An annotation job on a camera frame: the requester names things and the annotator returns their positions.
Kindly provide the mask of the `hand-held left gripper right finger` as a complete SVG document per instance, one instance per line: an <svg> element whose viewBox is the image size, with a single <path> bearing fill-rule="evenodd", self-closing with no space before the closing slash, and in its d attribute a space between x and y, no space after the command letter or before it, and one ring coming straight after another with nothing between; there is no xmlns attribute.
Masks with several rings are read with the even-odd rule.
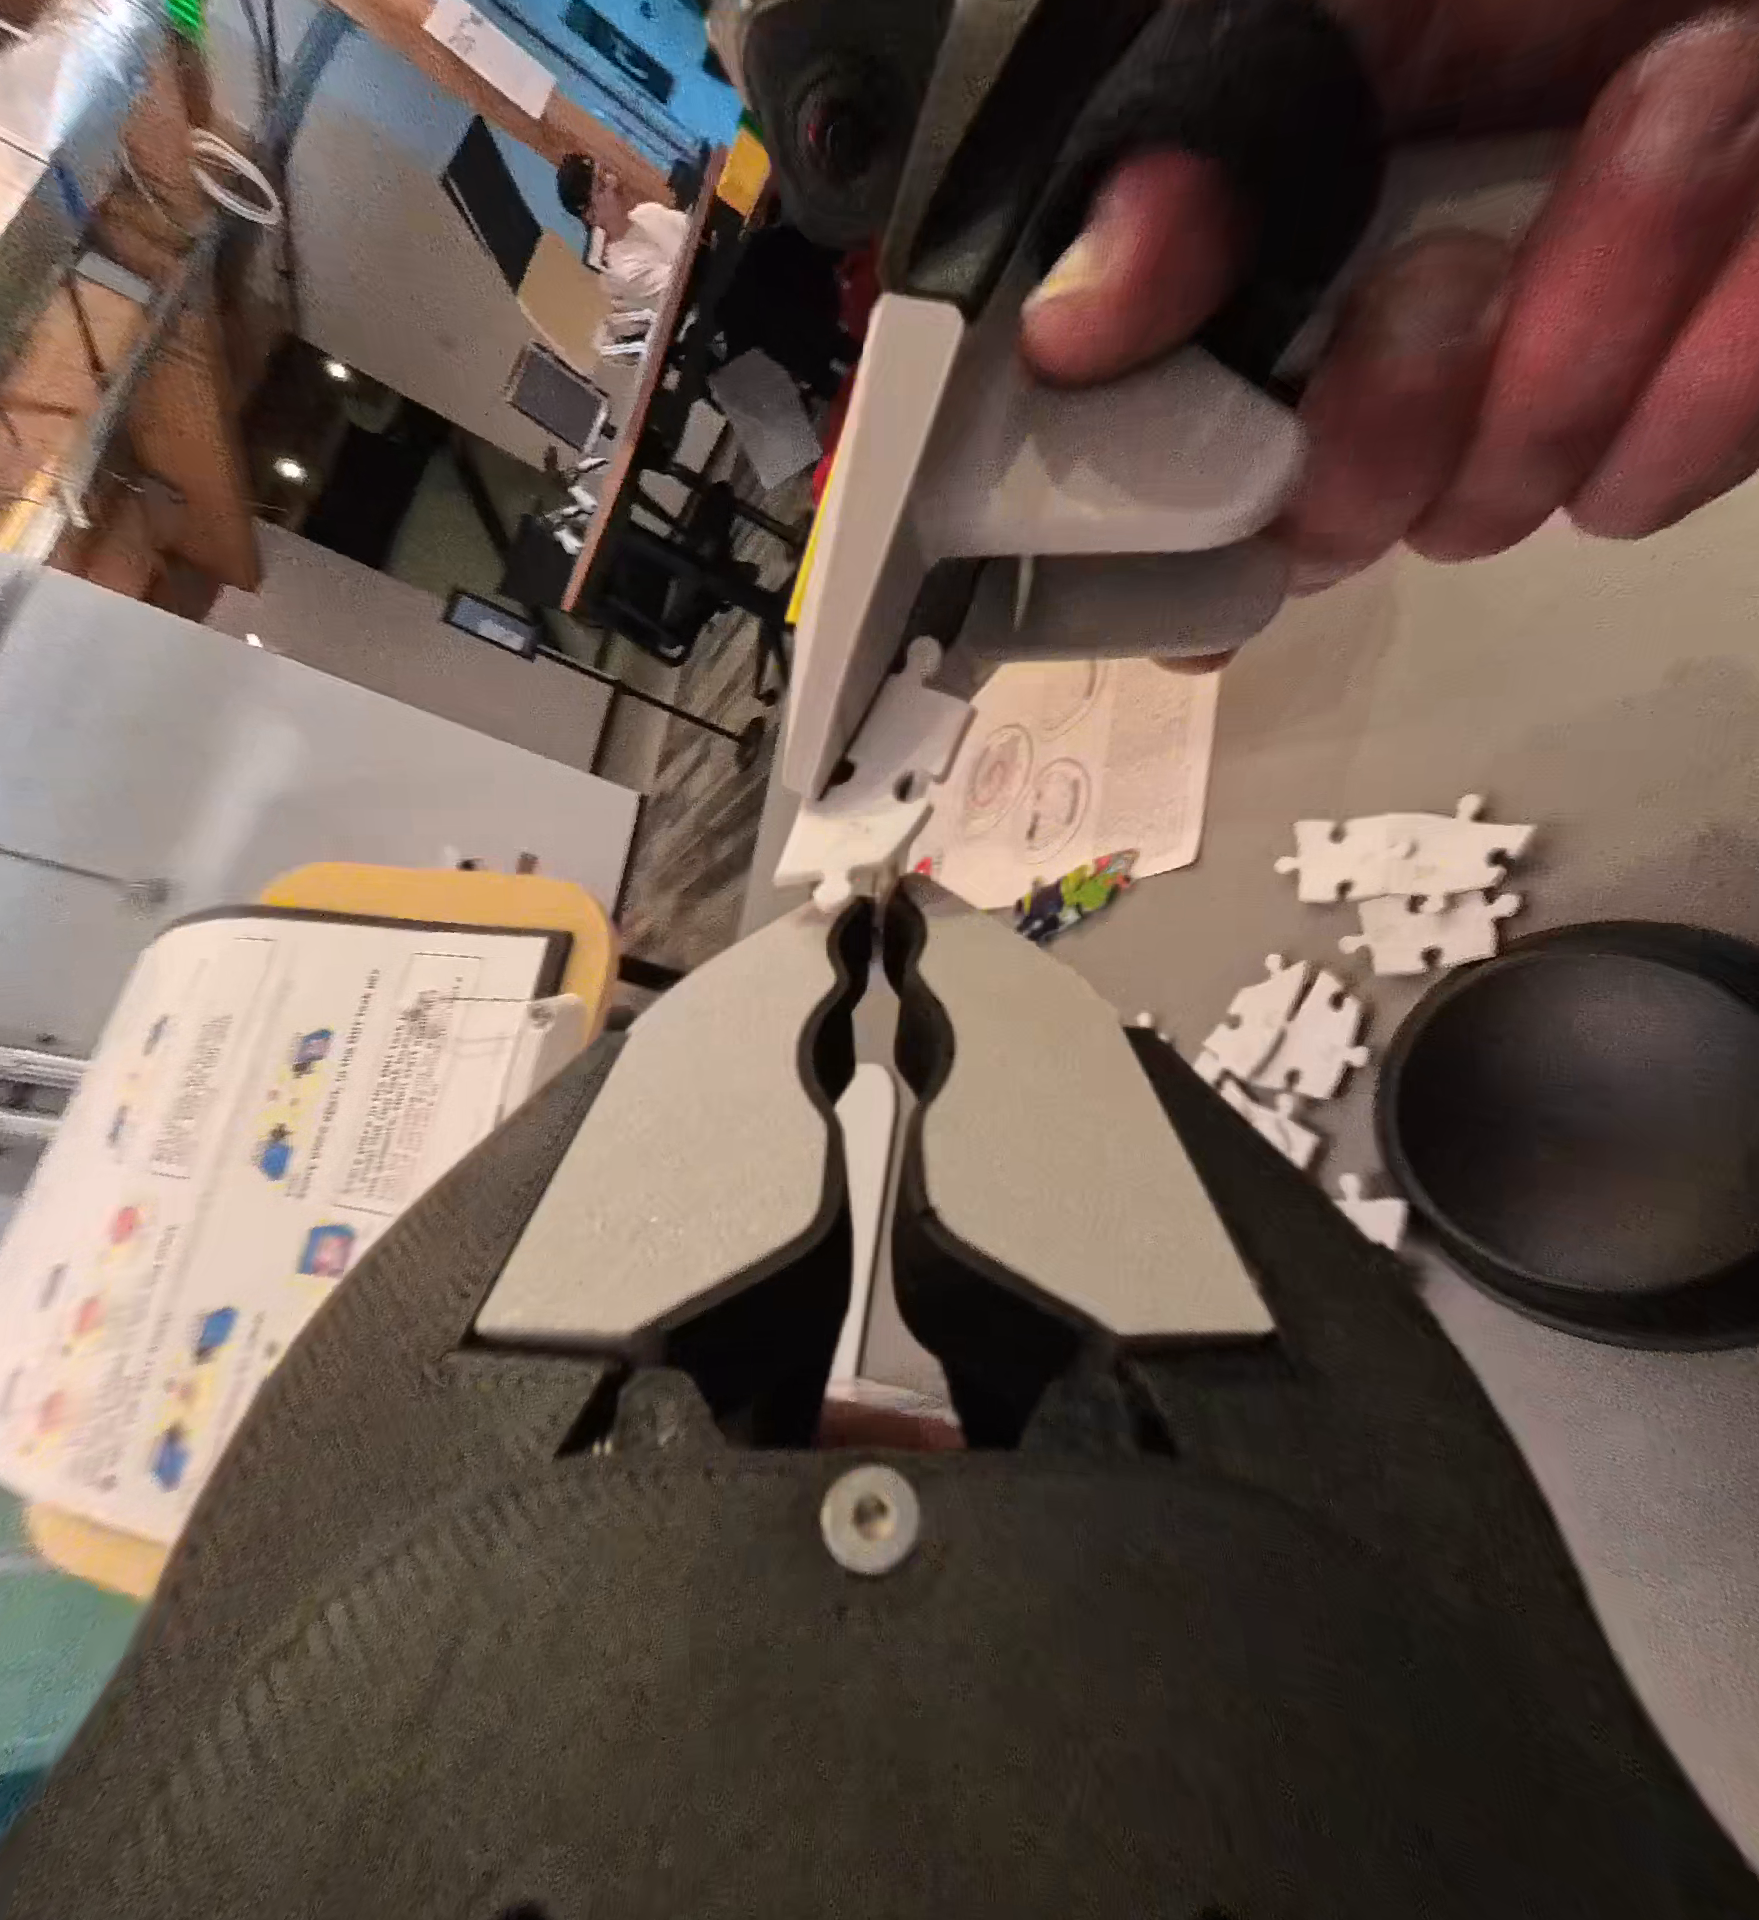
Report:
<svg viewBox="0 0 1759 1920"><path fill-rule="evenodd" d="M928 878L893 891L903 1322L971 1448L1069 1379L1240 1353L1276 1322L1130 1027L1080 972Z"/></svg>

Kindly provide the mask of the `person's right hand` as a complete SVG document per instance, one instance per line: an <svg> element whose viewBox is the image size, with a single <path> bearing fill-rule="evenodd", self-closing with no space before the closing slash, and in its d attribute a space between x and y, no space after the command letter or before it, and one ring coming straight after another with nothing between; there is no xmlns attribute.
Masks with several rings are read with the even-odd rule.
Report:
<svg viewBox="0 0 1759 1920"><path fill-rule="evenodd" d="M1299 414L1289 591L1566 515L1658 532L1759 470L1759 6L1328 6L1396 138L1571 132L1529 231L1353 284Z"/></svg>

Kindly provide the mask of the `white instruction leaflet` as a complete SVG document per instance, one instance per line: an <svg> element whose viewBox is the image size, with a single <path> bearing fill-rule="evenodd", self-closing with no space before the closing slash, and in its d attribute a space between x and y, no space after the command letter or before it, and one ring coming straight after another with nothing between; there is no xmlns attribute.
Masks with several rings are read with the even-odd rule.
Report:
<svg viewBox="0 0 1759 1920"><path fill-rule="evenodd" d="M1146 880L1202 854L1213 677L1156 662L1002 667L933 789L907 870L983 909L1089 867Z"/></svg>

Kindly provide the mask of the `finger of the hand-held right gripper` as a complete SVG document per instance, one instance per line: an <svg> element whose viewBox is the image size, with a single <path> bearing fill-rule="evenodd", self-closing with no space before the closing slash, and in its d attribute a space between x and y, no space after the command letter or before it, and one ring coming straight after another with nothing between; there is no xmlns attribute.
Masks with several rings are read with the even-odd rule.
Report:
<svg viewBox="0 0 1759 1920"><path fill-rule="evenodd" d="M1274 544L1158 556L994 559L957 628L963 658L1202 662L1232 657L1289 595Z"/></svg>
<svg viewBox="0 0 1759 1920"><path fill-rule="evenodd" d="M804 803L842 766L933 575L972 594L994 559L1276 545L1308 453L1293 407L1202 346L1049 387L1021 359L1021 302L999 292L975 319L893 295L872 309L794 649L782 781Z"/></svg>

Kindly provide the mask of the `small puzzle piece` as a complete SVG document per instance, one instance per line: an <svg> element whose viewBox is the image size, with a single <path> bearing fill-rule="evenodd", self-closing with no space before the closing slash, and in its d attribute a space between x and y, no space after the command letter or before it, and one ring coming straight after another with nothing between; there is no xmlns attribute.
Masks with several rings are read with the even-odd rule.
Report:
<svg viewBox="0 0 1759 1920"><path fill-rule="evenodd" d="M971 700L941 684L943 667L938 638L911 640L842 750L848 776L835 779L820 800L826 818L854 820L931 804L933 787L955 766L972 725Z"/></svg>
<svg viewBox="0 0 1759 1920"><path fill-rule="evenodd" d="M878 800L845 795L800 804L775 862L775 888L804 893L820 916L885 893L906 867L906 853L933 814L931 789Z"/></svg>

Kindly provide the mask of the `white paper sheet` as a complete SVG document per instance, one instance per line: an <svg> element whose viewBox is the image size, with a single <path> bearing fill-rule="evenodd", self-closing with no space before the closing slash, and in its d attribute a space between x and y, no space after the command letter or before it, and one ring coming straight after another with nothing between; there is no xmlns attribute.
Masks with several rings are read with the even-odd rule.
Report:
<svg viewBox="0 0 1759 1920"><path fill-rule="evenodd" d="M762 488L775 493L820 466L820 426L794 374L766 351L749 350L710 369L706 395Z"/></svg>

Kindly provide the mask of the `printed instruction sheet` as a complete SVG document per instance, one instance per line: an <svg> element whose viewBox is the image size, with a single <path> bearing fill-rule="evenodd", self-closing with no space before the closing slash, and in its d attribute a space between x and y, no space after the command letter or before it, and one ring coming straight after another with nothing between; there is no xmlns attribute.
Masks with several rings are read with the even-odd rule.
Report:
<svg viewBox="0 0 1759 1920"><path fill-rule="evenodd" d="M267 1378L530 1094L559 929L196 916L123 983L0 1245L0 1487L171 1545Z"/></svg>

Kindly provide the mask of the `black round ball stand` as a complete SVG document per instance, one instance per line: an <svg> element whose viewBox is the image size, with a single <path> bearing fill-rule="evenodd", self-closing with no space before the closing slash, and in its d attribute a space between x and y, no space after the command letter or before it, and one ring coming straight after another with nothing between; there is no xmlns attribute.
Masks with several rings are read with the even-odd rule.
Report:
<svg viewBox="0 0 1759 1920"><path fill-rule="evenodd" d="M1427 1239L1504 1308L1613 1347L1759 1345L1759 945L1526 934L1402 1019L1373 1119Z"/></svg>

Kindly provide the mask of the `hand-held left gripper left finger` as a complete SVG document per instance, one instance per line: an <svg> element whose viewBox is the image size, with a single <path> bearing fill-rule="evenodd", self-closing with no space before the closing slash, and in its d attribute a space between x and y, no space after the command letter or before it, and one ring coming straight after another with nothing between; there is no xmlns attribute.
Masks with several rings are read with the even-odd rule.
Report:
<svg viewBox="0 0 1759 1920"><path fill-rule="evenodd" d="M852 1295L838 1100L872 901L814 904L686 972L622 1035L473 1333L678 1372L755 1448L810 1448Z"/></svg>

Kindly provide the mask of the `long wooden work table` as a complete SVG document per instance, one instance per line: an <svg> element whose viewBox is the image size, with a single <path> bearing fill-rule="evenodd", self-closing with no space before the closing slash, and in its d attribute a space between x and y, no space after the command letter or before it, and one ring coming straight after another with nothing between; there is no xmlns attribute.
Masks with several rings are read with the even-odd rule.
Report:
<svg viewBox="0 0 1759 1920"><path fill-rule="evenodd" d="M713 202L723 153L703 168L696 204L689 213L686 246L678 256L672 292L656 309L633 378L615 405L618 429L607 466L596 472L599 506L581 535L581 551L563 594L561 612L578 620L608 618L614 566L629 532L651 532L638 524L647 509L643 482L676 475L676 454L694 405L703 397L717 336L717 307L730 292L746 226Z"/></svg>

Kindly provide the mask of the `green yellow puzzle piece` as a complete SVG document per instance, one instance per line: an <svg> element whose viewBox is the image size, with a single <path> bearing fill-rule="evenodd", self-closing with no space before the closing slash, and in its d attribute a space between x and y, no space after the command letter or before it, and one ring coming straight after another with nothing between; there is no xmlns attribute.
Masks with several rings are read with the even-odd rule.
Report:
<svg viewBox="0 0 1759 1920"><path fill-rule="evenodd" d="M1046 945L1083 926L1130 888L1137 860L1137 850L1107 853L1056 880L1034 883L1014 909L1014 929L1022 940Z"/></svg>

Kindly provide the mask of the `light wooden board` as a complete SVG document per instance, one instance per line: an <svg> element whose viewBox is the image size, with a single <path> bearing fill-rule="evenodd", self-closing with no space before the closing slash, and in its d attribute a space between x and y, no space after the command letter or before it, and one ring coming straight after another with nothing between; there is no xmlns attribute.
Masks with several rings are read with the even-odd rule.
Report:
<svg viewBox="0 0 1759 1920"><path fill-rule="evenodd" d="M251 909L566 934L570 947L555 995L576 997L581 1011L530 1019L539 1027L525 1080L530 1094L607 1034L622 983L623 945L608 907L583 884L559 878L334 860L275 878ZM112 1595L148 1598L166 1565L163 1545L47 1504L29 1506L25 1526L31 1549L51 1570Z"/></svg>

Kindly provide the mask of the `person's left hand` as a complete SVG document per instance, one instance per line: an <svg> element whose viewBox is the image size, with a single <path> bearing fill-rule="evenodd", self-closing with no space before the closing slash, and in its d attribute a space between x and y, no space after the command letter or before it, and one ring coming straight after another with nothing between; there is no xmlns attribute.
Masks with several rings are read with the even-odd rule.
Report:
<svg viewBox="0 0 1759 1920"><path fill-rule="evenodd" d="M860 1453L963 1453L963 1428L950 1411L826 1399L816 1448Z"/></svg>

